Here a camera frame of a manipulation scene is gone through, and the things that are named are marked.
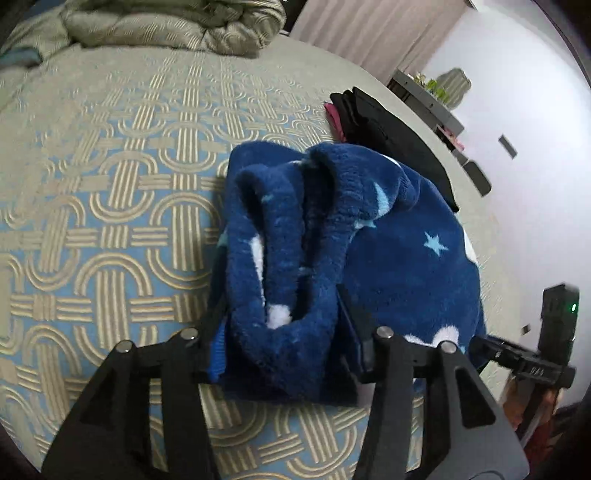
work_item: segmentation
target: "blue fleece garment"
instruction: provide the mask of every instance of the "blue fleece garment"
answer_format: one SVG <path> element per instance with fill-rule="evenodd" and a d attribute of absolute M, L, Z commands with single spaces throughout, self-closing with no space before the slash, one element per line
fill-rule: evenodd
<path fill-rule="evenodd" d="M 302 154 L 242 144 L 230 155 L 225 213 L 210 301 L 225 288 L 230 313 L 210 375 L 237 393 L 352 398 L 340 357 L 354 346 L 332 342 L 338 283 L 375 326 L 410 341 L 465 348 L 485 333 L 469 240 L 433 184 L 405 165 L 358 145 Z"/>

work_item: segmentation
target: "metal screw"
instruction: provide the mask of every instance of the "metal screw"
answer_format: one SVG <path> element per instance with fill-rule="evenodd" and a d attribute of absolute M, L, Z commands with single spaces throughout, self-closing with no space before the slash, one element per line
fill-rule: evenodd
<path fill-rule="evenodd" d="M 195 340 L 198 335 L 198 331 L 196 328 L 189 327 L 181 330 L 181 338 L 183 340 Z"/>
<path fill-rule="evenodd" d="M 389 339 L 394 336 L 394 331 L 390 327 L 381 326 L 375 331 L 380 338 Z"/>
<path fill-rule="evenodd" d="M 131 342 L 131 340 L 121 340 L 117 345 L 115 345 L 115 349 L 119 353 L 127 353 L 131 350 L 133 345 L 134 344 Z"/>
<path fill-rule="evenodd" d="M 441 349 L 445 353 L 456 353 L 457 346 L 455 343 L 446 340 L 445 342 L 441 342 Z"/>

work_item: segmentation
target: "white polka dot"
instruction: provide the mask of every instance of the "white polka dot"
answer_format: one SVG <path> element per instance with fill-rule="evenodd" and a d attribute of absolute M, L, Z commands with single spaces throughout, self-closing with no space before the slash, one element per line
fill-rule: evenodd
<path fill-rule="evenodd" d="M 264 251 L 265 246 L 263 244 L 263 240 L 260 235 L 255 235 L 251 238 L 250 241 L 251 252 L 252 252 L 252 261 L 255 264 L 256 268 L 256 276 L 259 279 L 259 283 L 261 284 L 261 298 L 263 303 L 265 303 L 265 292 L 262 286 L 262 269 L 264 265 Z"/>
<path fill-rule="evenodd" d="M 389 161 L 391 161 L 392 163 L 395 163 L 396 165 L 400 166 L 400 163 L 398 163 L 396 160 L 394 160 L 393 158 L 384 155 L 383 153 L 380 153 L 380 155 L 382 155 L 384 158 L 387 158 Z"/>
<path fill-rule="evenodd" d="M 468 234 L 464 230 L 464 249 L 466 250 L 466 256 L 468 260 L 478 266 L 478 259 L 476 258 L 476 252 L 474 251 L 474 247 L 472 243 L 470 243 L 470 239 L 468 238 Z"/>
<path fill-rule="evenodd" d="M 405 335 L 404 338 L 406 339 L 407 342 L 410 342 L 410 343 L 416 343 L 418 345 L 431 346 L 429 343 L 423 342 L 419 337 L 415 337 L 414 335 Z"/>
<path fill-rule="evenodd" d="M 453 342 L 457 345 L 459 339 L 460 332 L 458 331 L 457 327 L 445 325 L 445 327 L 441 327 L 441 329 L 435 334 L 431 345 L 437 346 L 444 340 L 449 340 L 450 342 Z"/>
<path fill-rule="evenodd" d="M 267 326 L 275 330 L 291 322 L 291 313 L 287 305 L 269 305 L 267 308 Z"/>

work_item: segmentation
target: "curtain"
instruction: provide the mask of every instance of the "curtain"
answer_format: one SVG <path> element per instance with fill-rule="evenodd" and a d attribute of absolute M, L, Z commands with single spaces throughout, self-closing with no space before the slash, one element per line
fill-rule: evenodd
<path fill-rule="evenodd" d="M 465 0 L 308 0 L 290 36 L 387 84 L 396 69 L 421 70 L 467 8 Z"/>

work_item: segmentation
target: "patterned bedspread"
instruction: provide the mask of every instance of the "patterned bedspread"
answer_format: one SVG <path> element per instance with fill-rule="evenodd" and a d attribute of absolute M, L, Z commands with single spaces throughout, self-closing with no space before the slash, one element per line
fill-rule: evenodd
<path fill-rule="evenodd" d="M 257 59 L 70 47 L 30 73 L 0 112 L 0 421 L 33 464 L 119 340 L 160 342 L 204 312 L 232 148 L 331 141 L 322 102 L 352 85 L 441 158 L 460 220 L 477 232 L 489 328 L 516 336 L 515 293 L 475 188 L 363 70 L 283 37 Z M 487 376 L 494 393 L 502 380 Z M 211 387 L 202 397 L 225 478 L 345 480 L 355 468 L 367 409 L 229 401 Z M 157 382 L 150 399 L 164 467 Z M 420 457 L 420 404 L 409 466 Z"/>

